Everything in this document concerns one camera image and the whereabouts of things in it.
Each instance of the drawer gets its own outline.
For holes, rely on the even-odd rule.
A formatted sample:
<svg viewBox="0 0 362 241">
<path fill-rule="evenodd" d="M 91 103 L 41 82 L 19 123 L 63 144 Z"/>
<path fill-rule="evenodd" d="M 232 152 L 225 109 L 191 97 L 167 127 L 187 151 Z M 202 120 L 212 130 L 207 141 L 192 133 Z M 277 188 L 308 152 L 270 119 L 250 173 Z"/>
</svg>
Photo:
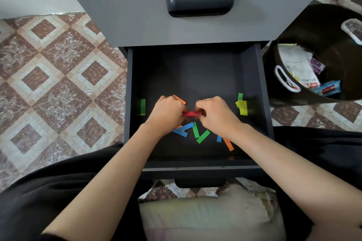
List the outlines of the drawer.
<svg viewBox="0 0 362 241">
<path fill-rule="evenodd" d="M 248 102 L 248 116 L 241 116 L 238 93 Z M 161 95 L 177 95 L 193 110 L 197 100 L 222 97 L 238 118 L 273 138 L 268 94 L 259 43 L 217 43 L 130 47 L 128 52 L 124 143 L 144 123 Z M 146 100 L 146 115 L 139 115 L 139 99 Z M 197 121 L 200 134 L 206 129 Z M 153 150 L 145 173 L 260 168 L 239 147 L 230 152 L 211 133 L 201 144 L 192 129 L 186 138 L 170 133 Z"/>
<path fill-rule="evenodd" d="M 166 0 L 78 0 L 112 46 L 268 41 L 312 0 L 233 0 L 217 16 L 173 17 Z"/>
</svg>

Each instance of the white handle trim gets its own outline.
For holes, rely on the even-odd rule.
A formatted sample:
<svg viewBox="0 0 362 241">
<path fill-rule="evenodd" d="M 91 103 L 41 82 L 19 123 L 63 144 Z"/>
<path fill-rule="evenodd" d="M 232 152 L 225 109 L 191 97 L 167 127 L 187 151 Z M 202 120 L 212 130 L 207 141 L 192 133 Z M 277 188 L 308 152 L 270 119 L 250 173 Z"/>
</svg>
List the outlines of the white handle trim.
<svg viewBox="0 0 362 241">
<path fill-rule="evenodd" d="M 288 83 L 290 85 L 292 85 L 293 87 L 289 86 L 287 83 L 284 82 L 284 80 L 279 75 L 278 70 L 280 70 L 282 72 L 284 77 L 287 79 Z M 285 71 L 283 70 L 283 68 L 281 66 L 279 66 L 279 65 L 275 66 L 274 74 L 277 77 L 277 79 L 279 80 L 279 82 L 289 91 L 291 91 L 291 92 L 300 92 L 301 91 L 301 88 L 286 75 Z"/>
</svg>

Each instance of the forearm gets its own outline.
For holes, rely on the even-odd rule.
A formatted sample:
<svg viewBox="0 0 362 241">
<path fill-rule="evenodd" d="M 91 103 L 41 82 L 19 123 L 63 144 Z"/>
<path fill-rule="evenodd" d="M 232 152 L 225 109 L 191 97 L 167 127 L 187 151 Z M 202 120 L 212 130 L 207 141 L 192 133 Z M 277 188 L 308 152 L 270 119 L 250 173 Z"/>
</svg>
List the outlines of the forearm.
<svg viewBox="0 0 362 241">
<path fill-rule="evenodd" d="M 44 230 L 70 241 L 110 240 L 161 137 L 142 124 L 123 148 Z"/>
<path fill-rule="evenodd" d="M 314 222 L 362 224 L 362 192 L 246 124 L 233 138 Z"/>
</svg>

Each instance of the diamond pattern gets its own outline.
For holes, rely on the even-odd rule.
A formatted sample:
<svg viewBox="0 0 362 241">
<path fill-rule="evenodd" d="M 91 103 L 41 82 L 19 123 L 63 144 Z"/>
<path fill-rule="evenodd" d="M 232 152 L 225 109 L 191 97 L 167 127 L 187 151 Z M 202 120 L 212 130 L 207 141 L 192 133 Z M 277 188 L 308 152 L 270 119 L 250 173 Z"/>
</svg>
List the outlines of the diamond pattern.
<svg viewBox="0 0 362 241">
<path fill-rule="evenodd" d="M 318 1 L 362 13 L 360 0 Z M 126 76 L 127 60 L 85 13 L 0 20 L 0 191 L 43 166 L 122 142 Z M 275 126 L 362 131 L 361 108 L 359 100 L 271 114 Z M 228 184 L 249 189 L 245 181 Z M 142 200 L 224 190 L 164 179 Z"/>
</svg>

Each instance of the brown trash bin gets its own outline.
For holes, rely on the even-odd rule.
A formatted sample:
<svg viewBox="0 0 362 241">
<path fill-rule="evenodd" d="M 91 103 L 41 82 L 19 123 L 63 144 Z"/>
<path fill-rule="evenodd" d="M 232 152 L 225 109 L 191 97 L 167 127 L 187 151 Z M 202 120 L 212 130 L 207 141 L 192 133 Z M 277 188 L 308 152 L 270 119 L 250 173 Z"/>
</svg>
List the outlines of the brown trash bin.
<svg viewBox="0 0 362 241">
<path fill-rule="evenodd" d="M 362 46 L 341 30 L 345 20 L 362 15 L 337 5 L 308 6 L 290 26 L 272 42 L 263 56 L 269 101 L 273 107 L 335 103 L 362 99 Z M 341 93 L 324 97 L 303 87 L 288 73 L 278 51 L 278 43 L 296 43 L 314 56 L 326 68 L 317 75 L 320 83 L 341 80 Z M 289 90 L 278 80 L 281 67 L 300 89 Z"/>
</svg>

